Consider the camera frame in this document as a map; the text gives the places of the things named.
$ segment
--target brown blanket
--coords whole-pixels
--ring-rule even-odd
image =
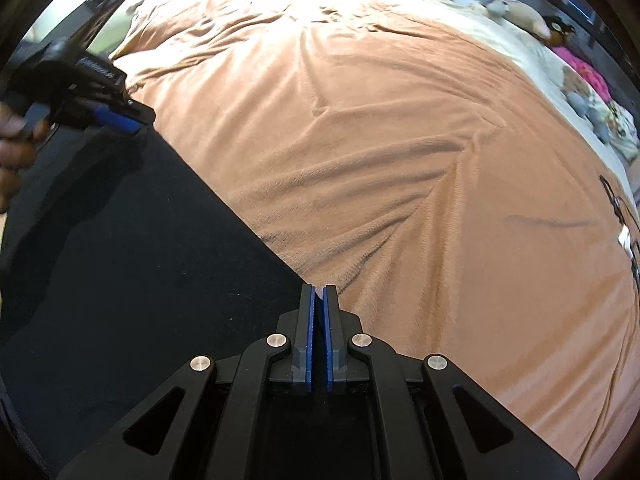
[[[305,280],[599,471],[640,406],[638,297],[598,176],[623,193],[507,59],[386,0],[147,0],[117,55]]]

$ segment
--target hand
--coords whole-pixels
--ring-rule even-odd
[[[33,165],[36,143],[42,142],[49,131],[49,125],[40,121],[28,139],[19,139],[25,124],[22,117],[0,103],[0,214],[7,212],[11,198],[20,190],[17,170]]]

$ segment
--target triangular cutout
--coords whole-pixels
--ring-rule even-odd
[[[124,441],[149,455],[157,455],[169,433],[184,394],[185,390],[182,388],[171,389],[124,432]]]
[[[489,453],[508,444],[513,439],[511,430],[505,427],[462,386],[454,387],[453,395],[480,453]]]

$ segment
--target black fabric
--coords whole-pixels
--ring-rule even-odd
[[[271,333],[303,284],[151,128],[56,134],[0,266],[0,375],[53,475],[194,356]]]
[[[20,424],[0,377],[0,478],[47,480],[47,466]]]

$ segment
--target gray plush toy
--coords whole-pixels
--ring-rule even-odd
[[[600,139],[600,142],[605,145],[609,144],[609,125],[602,119],[596,108],[590,106],[587,99],[583,95],[578,94],[578,92],[567,93],[566,100],[571,108],[574,109],[575,113],[578,114],[578,117],[591,121],[591,124],[593,124],[593,133]]]

